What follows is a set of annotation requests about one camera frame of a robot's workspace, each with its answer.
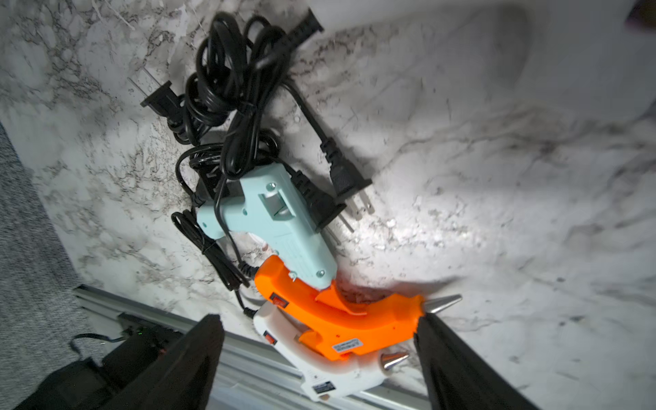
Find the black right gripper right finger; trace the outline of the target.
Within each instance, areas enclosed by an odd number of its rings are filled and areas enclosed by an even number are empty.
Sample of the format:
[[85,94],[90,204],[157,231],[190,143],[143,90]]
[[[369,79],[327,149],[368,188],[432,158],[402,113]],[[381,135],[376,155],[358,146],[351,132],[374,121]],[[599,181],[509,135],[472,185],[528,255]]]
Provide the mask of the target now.
[[414,343],[433,409],[535,409],[435,314],[419,319]]

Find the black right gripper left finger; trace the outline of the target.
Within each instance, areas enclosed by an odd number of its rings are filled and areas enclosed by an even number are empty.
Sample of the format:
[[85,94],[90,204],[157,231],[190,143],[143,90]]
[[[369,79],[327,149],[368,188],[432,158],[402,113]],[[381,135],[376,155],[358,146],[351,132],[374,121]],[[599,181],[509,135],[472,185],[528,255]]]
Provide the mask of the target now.
[[205,316],[103,408],[205,409],[224,341],[220,316]]

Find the white glue gun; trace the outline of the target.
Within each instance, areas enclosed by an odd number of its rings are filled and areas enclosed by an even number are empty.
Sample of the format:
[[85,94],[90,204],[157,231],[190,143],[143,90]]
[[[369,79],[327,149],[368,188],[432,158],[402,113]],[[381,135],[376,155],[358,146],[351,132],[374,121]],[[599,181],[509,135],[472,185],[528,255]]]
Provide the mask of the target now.
[[302,374],[301,389],[312,401],[350,396],[381,385],[391,368],[404,362],[409,353],[380,351],[329,360],[299,342],[299,329],[270,302],[253,318],[256,331]]

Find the orange glue gun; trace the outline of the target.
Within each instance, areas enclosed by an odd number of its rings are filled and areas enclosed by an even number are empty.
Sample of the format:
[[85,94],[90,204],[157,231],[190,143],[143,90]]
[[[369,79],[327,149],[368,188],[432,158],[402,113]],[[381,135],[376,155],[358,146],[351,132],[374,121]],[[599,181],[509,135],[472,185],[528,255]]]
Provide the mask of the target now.
[[438,314],[462,300],[458,294],[427,300],[395,293],[377,302],[351,303],[334,281],[327,289],[316,290],[292,279],[278,256],[266,259],[255,284],[275,313],[307,326],[293,339],[332,361],[405,342],[416,333],[425,314]]

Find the mint green glue gun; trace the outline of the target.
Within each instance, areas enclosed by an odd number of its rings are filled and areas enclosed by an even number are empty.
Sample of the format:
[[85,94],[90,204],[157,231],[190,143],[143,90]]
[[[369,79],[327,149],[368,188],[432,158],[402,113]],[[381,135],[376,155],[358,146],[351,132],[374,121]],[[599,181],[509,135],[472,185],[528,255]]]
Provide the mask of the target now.
[[255,168],[239,183],[242,196],[220,200],[220,219],[214,205],[199,208],[196,221],[204,234],[214,240],[225,237],[225,231],[254,234],[277,253],[294,278],[316,290],[330,287],[338,263],[284,166]]

